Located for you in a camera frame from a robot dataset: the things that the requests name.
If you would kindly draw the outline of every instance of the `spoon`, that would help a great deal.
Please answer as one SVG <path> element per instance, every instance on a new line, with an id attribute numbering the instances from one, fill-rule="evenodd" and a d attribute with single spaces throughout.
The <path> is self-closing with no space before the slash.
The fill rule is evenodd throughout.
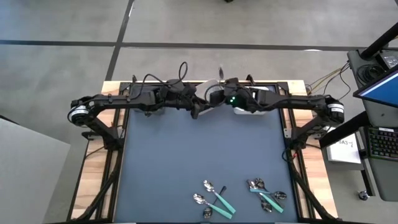
<path id="1" fill-rule="evenodd" d="M 248 183 L 248 186 L 249 186 L 250 191 L 256 188 L 256 186 L 255 186 L 254 184 L 252 184 L 250 180 L 247 180 L 246 182 Z M 262 208 L 264 211 L 266 211 L 266 212 L 272 212 L 272 206 L 271 206 L 271 204 L 269 204 L 269 203 L 267 203 L 266 201 L 264 201 L 264 199 L 260 196 L 260 194 L 256 194 L 256 195 L 260 198 L 260 201 L 261 201 L 261 208 Z"/>
<path id="2" fill-rule="evenodd" d="M 210 203 L 208 203 L 204 196 L 200 195 L 200 194 L 194 194 L 193 195 L 193 199 L 196 201 L 196 203 L 203 205 L 203 204 L 207 204 L 208 206 L 210 206 L 212 209 L 216 210 L 218 213 L 222 214 L 224 217 L 231 219 L 232 215 L 229 214 L 228 212 L 220 209 L 219 207 L 212 205 Z"/>
<path id="3" fill-rule="evenodd" d="M 228 208 L 228 210 L 229 210 L 232 214 L 234 214 L 234 213 L 236 212 L 235 208 L 233 208 L 225 199 L 223 199 L 223 198 L 214 190 L 213 184 L 211 184 L 209 181 L 205 180 L 205 181 L 203 181 L 203 185 L 205 186 L 205 188 L 206 188 L 206 190 L 207 190 L 208 192 L 213 192 L 213 193 L 218 197 L 218 199 L 224 204 L 224 206 L 225 206 L 226 208 Z"/>
<path id="4" fill-rule="evenodd" d="M 221 191 L 219 192 L 219 195 L 222 195 L 224 191 L 226 190 L 226 187 L 224 186 Z M 203 217 L 204 218 L 211 218 L 213 214 L 213 209 L 211 207 L 206 207 L 203 211 Z"/>
<path id="5" fill-rule="evenodd" d="M 266 192 L 268 192 L 269 194 L 272 194 L 275 198 L 281 199 L 281 200 L 284 200 L 284 199 L 287 198 L 287 194 L 286 194 L 285 192 L 281 192 L 281 191 L 276 191 L 276 192 L 274 192 L 274 193 L 269 192 L 269 191 L 266 189 L 266 186 L 265 186 L 265 184 L 264 184 L 264 181 L 263 181 L 261 178 L 256 178 L 254 181 L 256 182 L 256 186 L 257 186 L 258 188 L 264 189 L 264 190 L 265 190 Z"/>
<path id="6" fill-rule="evenodd" d="M 254 189 L 257 189 L 256 184 L 253 181 L 250 181 L 250 184 L 254 186 Z M 276 202 L 274 202 L 271 198 L 267 197 L 263 193 L 259 193 L 268 203 L 270 203 L 274 209 L 276 209 L 278 212 L 282 213 L 284 211 L 283 208 L 281 208 Z"/>

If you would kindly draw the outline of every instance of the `wooden table frame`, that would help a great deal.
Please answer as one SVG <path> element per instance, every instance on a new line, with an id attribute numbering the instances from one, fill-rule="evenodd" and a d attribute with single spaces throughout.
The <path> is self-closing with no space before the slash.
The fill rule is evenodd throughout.
<path id="1" fill-rule="evenodd" d="M 192 83 L 201 83 L 205 81 L 187 81 Z M 268 83 L 268 84 L 277 84 L 285 85 L 288 87 L 288 91 L 292 95 L 306 95 L 305 85 L 302 80 L 281 80 L 281 81 L 267 81 L 261 80 L 256 81 L 257 83 Z M 122 83 L 127 82 L 117 82 L 110 81 L 104 82 L 103 89 L 101 91 L 102 94 L 112 94 L 118 95 L 121 94 L 120 89 L 126 89 L 127 86 L 121 86 Z M 295 126 L 303 126 L 307 122 L 312 119 L 312 113 L 308 110 L 281 110 L 283 113 L 281 114 L 284 117 L 285 128 L 294 128 Z M 98 118 L 102 120 L 108 126 L 119 126 L 120 124 L 124 124 L 123 128 L 126 127 L 127 119 L 125 117 L 126 110 L 106 110 L 98 115 Z M 309 139 L 309 144 L 313 144 L 318 146 L 318 141 L 314 139 Z M 96 138 L 88 143 L 88 147 L 86 149 L 86 153 L 93 152 L 97 148 L 103 146 L 102 140 Z M 117 152 L 109 152 L 105 150 L 101 150 L 91 155 L 91 158 L 85 159 L 82 164 L 81 177 L 76 185 L 75 196 L 72 200 L 70 216 L 69 218 L 76 218 L 80 216 L 87 206 L 92 202 L 98 193 L 100 187 L 103 185 L 103 182 L 106 180 L 104 177 L 108 177 L 110 172 L 113 171 L 113 166 L 116 163 L 116 154 Z M 331 194 L 330 184 L 328 181 L 328 176 L 326 173 L 325 164 L 323 162 L 322 152 L 321 150 L 315 147 L 308 147 L 303 151 L 298 151 L 298 159 L 295 160 L 296 169 L 301 173 L 304 181 L 310 186 L 311 191 L 314 193 L 319 202 L 325 207 L 325 209 L 334 217 L 337 217 L 337 212 L 333 200 L 333 196 Z M 312 205 L 309 204 L 309 201 L 304 196 L 300 186 L 294 183 L 296 186 L 296 191 L 298 192 L 298 200 L 299 200 L 299 213 L 301 213 L 304 218 L 320 218 L 319 214 L 314 212 Z M 106 217 L 113 217 L 113 209 L 114 209 L 114 199 L 111 200 L 111 197 L 116 197 L 116 188 L 113 187 L 114 190 L 107 191 L 103 203 L 100 205 L 100 210 L 107 210 L 108 214 Z M 103 218 L 104 215 L 102 212 L 96 212 L 91 218 Z"/>

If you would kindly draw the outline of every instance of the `wooden platform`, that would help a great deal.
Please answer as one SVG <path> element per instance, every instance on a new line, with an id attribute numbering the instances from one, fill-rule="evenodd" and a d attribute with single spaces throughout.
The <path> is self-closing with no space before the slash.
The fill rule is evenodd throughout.
<path id="1" fill-rule="evenodd" d="M 306 95 L 304 81 L 302 80 L 261 80 L 258 82 L 287 82 L 289 84 L 290 93 L 293 95 Z M 121 81 L 109 81 L 104 82 L 101 93 L 107 95 L 117 95 L 119 92 L 119 85 Z M 121 110 L 119 117 L 119 124 L 122 123 L 124 116 L 124 110 Z M 302 126 L 312 119 L 312 113 L 308 110 L 294 110 L 294 116 L 297 126 Z M 98 115 L 98 118 L 108 126 L 112 125 L 114 118 L 114 110 L 106 110 Z M 290 121 L 287 119 L 287 126 L 290 125 Z M 314 139 L 308 140 L 309 144 L 319 146 L 318 141 Z M 87 154 L 102 147 L 103 143 L 101 139 L 91 141 L 88 145 Z M 307 147 L 303 152 L 303 158 L 305 168 L 307 171 L 308 182 L 311 191 L 315 194 L 319 202 L 325 207 L 325 209 L 334 217 L 337 217 L 337 211 L 335 202 L 331 193 L 330 183 L 328 175 L 326 173 L 326 167 L 322 158 L 321 150 L 315 147 Z M 103 169 L 105 164 L 106 151 L 104 149 L 92 154 L 88 157 L 83 165 L 83 171 L 81 174 L 80 184 L 73 208 L 72 218 L 79 217 L 87 208 L 87 206 L 93 201 L 94 197 L 98 193 L 101 180 L 103 175 Z M 104 211 L 108 210 L 108 199 L 110 190 L 107 193 L 105 200 Z M 306 209 L 306 201 L 303 192 L 300 190 L 300 200 L 303 207 L 304 217 L 308 217 L 308 210 Z"/>

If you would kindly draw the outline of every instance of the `concrete floor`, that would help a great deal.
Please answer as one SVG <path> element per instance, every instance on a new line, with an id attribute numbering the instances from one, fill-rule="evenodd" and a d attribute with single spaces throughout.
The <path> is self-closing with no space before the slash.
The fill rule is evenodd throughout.
<path id="1" fill-rule="evenodd" d="M 0 2 L 0 39 L 116 42 L 128 0 L 3 0 Z M 365 47 L 398 21 L 394 0 L 135 0 L 124 42 L 312 45 Z M 73 191 L 86 142 L 80 129 L 68 124 L 70 101 L 99 92 L 113 47 L 0 45 L 0 114 L 21 125 L 72 144 L 63 182 L 53 195 L 48 221 L 62 221 L 67 197 Z M 139 79 L 147 73 L 161 79 L 177 77 L 182 61 L 189 64 L 187 79 L 226 77 L 258 80 L 298 79 L 311 83 L 346 62 L 346 52 L 298 50 L 216 50 L 122 48 L 112 80 Z M 343 78 L 356 85 L 348 70 Z M 326 93 L 346 92 L 341 80 Z M 343 99 L 346 119 L 364 108 L 348 95 Z M 363 189 L 360 173 L 328 168 L 338 213 L 348 221 L 390 223 L 398 218 L 395 203 L 379 199 L 366 205 L 340 197 Z M 346 178 L 353 181 L 347 185 Z"/>

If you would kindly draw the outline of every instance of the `monitor screen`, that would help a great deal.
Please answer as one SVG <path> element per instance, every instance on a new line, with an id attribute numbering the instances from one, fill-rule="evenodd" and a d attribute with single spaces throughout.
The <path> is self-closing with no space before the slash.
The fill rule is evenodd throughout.
<path id="1" fill-rule="evenodd" d="M 365 100 L 398 107 L 398 71 L 361 90 L 358 96 Z"/>

